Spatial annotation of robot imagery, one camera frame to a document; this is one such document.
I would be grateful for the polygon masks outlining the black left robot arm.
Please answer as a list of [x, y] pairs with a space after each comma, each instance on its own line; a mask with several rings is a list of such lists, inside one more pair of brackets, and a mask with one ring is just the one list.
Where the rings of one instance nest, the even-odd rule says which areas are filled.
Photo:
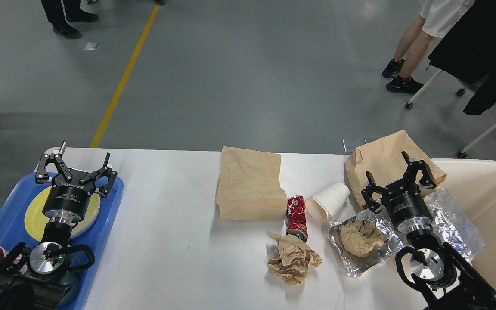
[[81, 273], [94, 264], [89, 245], [75, 245], [73, 228], [84, 220], [93, 196], [106, 198], [118, 177], [106, 154], [102, 167], [91, 173], [67, 167], [63, 153], [44, 154], [35, 174], [36, 184], [50, 184], [43, 214], [48, 218], [43, 237], [35, 247], [19, 242], [0, 262], [0, 308], [55, 310], [75, 288], [67, 275]]

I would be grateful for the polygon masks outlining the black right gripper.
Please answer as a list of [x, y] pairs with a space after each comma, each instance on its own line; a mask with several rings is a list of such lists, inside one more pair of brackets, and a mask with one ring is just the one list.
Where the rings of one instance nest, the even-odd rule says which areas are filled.
[[429, 165], [424, 160], [410, 158], [406, 151], [401, 152], [407, 169], [402, 177], [384, 188], [375, 183], [370, 171], [366, 171], [368, 184], [361, 191], [366, 206], [374, 214], [380, 214], [381, 203], [374, 200], [374, 193], [382, 195], [381, 202], [386, 207], [394, 229], [398, 233], [410, 234], [420, 231], [431, 234], [433, 216], [422, 196], [431, 194], [437, 187]]

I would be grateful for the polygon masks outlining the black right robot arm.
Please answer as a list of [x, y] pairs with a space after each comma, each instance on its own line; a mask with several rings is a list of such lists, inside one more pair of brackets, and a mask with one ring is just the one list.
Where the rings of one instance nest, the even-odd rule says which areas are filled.
[[407, 238], [395, 258], [401, 280], [422, 294], [429, 310], [496, 310], [496, 290], [432, 230], [433, 216], [421, 195], [422, 188], [437, 186], [429, 165], [402, 156], [407, 169], [401, 179], [383, 188], [366, 171], [361, 192], [368, 208], [376, 214], [386, 208], [396, 232]]

